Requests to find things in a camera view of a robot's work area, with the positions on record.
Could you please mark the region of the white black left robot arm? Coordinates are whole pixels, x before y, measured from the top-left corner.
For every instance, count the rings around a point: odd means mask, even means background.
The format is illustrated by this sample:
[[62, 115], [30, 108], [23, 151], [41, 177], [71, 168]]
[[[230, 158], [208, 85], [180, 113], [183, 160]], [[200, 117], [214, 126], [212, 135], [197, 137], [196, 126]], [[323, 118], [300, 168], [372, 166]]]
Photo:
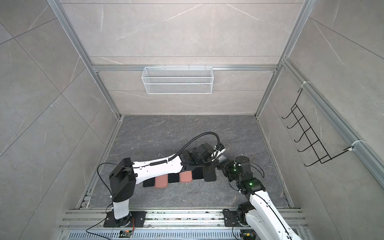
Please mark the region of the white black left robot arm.
[[109, 175], [114, 220], [120, 221], [130, 215], [129, 200], [136, 185], [167, 174], [179, 174], [200, 167], [215, 168], [218, 157], [224, 151], [222, 144], [214, 148], [202, 144], [190, 151], [183, 150], [152, 161], [133, 162], [130, 158], [123, 159]]

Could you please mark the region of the pink phone case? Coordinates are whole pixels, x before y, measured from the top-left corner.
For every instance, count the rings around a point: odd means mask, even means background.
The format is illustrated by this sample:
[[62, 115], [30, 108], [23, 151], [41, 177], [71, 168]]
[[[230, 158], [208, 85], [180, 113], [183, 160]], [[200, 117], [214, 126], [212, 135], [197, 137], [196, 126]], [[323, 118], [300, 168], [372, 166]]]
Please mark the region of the pink phone case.
[[168, 174], [155, 177], [155, 188], [156, 189], [166, 188], [168, 186], [168, 179], [169, 179]]

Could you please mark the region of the black pad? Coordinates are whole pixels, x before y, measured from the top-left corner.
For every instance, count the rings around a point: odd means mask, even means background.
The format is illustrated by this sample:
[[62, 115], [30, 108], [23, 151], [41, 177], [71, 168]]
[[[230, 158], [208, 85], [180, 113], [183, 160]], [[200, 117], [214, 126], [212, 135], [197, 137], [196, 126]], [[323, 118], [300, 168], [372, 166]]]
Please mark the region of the black pad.
[[192, 171], [192, 178], [193, 180], [201, 180], [204, 179], [204, 172], [202, 167], [195, 168]]

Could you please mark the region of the black phone case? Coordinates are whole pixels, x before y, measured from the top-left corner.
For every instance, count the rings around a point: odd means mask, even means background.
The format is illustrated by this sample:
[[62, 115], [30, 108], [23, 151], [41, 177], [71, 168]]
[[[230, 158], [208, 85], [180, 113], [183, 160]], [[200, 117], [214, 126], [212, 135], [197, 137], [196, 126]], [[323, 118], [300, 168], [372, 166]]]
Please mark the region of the black phone case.
[[203, 167], [203, 176], [205, 182], [215, 182], [217, 180], [216, 168]]

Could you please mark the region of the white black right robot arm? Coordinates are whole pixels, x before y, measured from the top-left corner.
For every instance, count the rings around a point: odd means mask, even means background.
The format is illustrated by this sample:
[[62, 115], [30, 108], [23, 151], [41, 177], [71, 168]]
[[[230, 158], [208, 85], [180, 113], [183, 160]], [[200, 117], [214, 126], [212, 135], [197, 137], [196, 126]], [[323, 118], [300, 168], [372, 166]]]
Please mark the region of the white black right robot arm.
[[216, 162], [217, 168], [223, 171], [229, 182], [236, 182], [237, 191], [247, 199], [237, 209], [241, 225], [251, 227], [261, 240], [300, 239], [274, 206], [264, 185], [253, 176], [253, 166], [248, 157], [230, 160], [222, 155]]

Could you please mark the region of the black phone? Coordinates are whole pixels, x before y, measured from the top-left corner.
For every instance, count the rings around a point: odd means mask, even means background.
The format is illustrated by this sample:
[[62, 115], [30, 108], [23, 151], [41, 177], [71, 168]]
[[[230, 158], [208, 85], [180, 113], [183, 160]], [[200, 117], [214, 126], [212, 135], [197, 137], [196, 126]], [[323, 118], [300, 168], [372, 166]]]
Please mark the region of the black phone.
[[180, 182], [180, 174], [168, 174], [168, 183], [179, 183]]
[[148, 180], [143, 181], [143, 187], [148, 188], [148, 187], [154, 187], [156, 183], [156, 178], [150, 178]]

